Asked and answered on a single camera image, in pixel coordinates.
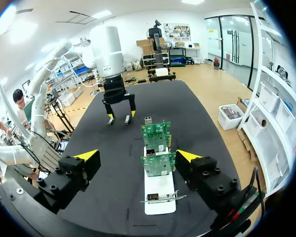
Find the dark hair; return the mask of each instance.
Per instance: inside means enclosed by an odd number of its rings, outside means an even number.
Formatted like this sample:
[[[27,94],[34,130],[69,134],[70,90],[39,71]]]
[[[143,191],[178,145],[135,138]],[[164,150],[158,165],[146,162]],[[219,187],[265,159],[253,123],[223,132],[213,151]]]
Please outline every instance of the dark hair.
[[[23,97],[23,92],[20,89],[16,89],[13,92],[13,100],[16,103],[17,101],[19,101],[20,99],[22,99]]]

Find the black table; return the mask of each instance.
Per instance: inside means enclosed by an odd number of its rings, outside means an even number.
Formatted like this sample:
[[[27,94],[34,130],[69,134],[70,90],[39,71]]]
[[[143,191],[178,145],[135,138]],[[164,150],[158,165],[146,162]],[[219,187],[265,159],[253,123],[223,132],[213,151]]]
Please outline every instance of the black table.
[[[69,206],[58,213],[64,219],[89,229],[121,235],[197,236],[209,230],[216,217],[196,192],[190,192],[178,172],[174,172],[175,190],[187,194],[177,201],[171,214],[145,215],[144,153],[140,125],[144,117],[153,122],[171,122],[172,151],[184,150],[209,155],[231,178],[238,175],[230,154],[211,118],[193,92],[182,81],[163,81],[127,88],[135,94],[136,116],[124,125],[130,114],[128,101],[112,105],[115,123],[109,117],[98,94],[76,127],[64,155],[100,150],[102,167],[85,192],[79,192]]]

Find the yellow floor tape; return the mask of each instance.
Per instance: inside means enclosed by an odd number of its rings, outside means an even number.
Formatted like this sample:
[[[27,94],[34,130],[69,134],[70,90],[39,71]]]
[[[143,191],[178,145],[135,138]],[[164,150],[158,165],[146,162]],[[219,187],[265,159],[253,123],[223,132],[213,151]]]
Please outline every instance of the yellow floor tape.
[[[86,107],[82,107],[82,108],[78,108],[78,109],[68,110],[65,112],[67,113],[67,112],[73,112],[73,111],[77,111],[77,110],[86,110],[86,109],[87,109]]]

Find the white ceiling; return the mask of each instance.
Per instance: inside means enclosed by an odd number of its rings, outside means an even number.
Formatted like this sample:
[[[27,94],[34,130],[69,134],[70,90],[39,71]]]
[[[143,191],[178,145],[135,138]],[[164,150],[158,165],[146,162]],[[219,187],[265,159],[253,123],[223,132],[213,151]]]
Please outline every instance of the white ceiling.
[[[0,74],[8,77],[7,87],[24,73],[25,67],[46,56],[41,48],[60,39],[69,39],[79,31],[104,20],[95,20],[87,25],[55,23],[74,16],[69,11],[93,15],[105,9],[115,17],[144,10],[186,10],[201,13],[234,7],[250,7],[250,0],[205,0],[200,5],[184,4],[181,0],[21,0],[17,10],[33,8],[32,12],[20,13],[15,17],[38,24],[34,35],[26,42],[12,45],[10,33],[0,35]]]

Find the yellow triangle marker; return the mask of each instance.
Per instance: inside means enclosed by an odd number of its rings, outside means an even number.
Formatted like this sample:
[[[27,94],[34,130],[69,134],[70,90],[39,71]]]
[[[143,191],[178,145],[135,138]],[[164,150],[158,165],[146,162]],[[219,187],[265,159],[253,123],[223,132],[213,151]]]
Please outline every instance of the yellow triangle marker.
[[[86,152],[86,153],[83,153],[83,154],[80,154],[80,155],[77,155],[77,156],[74,156],[74,157],[79,157],[80,159],[83,159],[84,161],[87,161],[91,156],[93,156],[98,151],[99,150],[93,150],[93,151]]]
[[[201,156],[189,153],[189,152],[184,152],[181,150],[177,150],[177,152],[180,152],[182,156],[184,156],[184,158],[191,163],[191,160],[195,159],[195,158],[202,158]]]

